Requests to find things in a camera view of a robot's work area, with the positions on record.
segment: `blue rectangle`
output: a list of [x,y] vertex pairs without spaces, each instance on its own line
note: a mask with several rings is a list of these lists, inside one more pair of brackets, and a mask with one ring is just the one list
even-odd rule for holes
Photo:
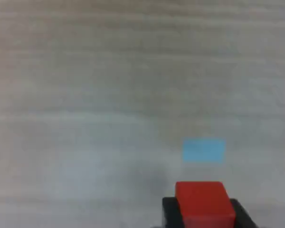
[[225,147],[225,141],[220,139],[186,139],[183,142],[183,160],[185,162],[222,163]]

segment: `light wood surface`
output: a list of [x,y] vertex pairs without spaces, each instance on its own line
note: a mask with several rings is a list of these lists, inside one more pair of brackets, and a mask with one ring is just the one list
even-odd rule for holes
[[180,180],[285,228],[285,0],[0,0],[0,228],[158,226]]

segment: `light blue tile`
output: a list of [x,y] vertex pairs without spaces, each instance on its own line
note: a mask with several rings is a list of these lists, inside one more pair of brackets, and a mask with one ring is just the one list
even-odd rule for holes
[[186,139],[183,142],[183,160],[185,162],[222,163],[225,147],[225,141],[221,139]]

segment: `blue block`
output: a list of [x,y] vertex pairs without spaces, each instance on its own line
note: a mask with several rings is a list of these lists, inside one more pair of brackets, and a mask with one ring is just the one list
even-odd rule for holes
[[186,139],[183,142],[183,160],[198,163],[222,163],[225,141],[220,139]]

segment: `red block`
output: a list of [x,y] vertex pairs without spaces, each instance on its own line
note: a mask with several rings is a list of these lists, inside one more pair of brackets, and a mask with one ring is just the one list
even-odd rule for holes
[[235,211],[221,182],[177,182],[185,228],[233,228]]

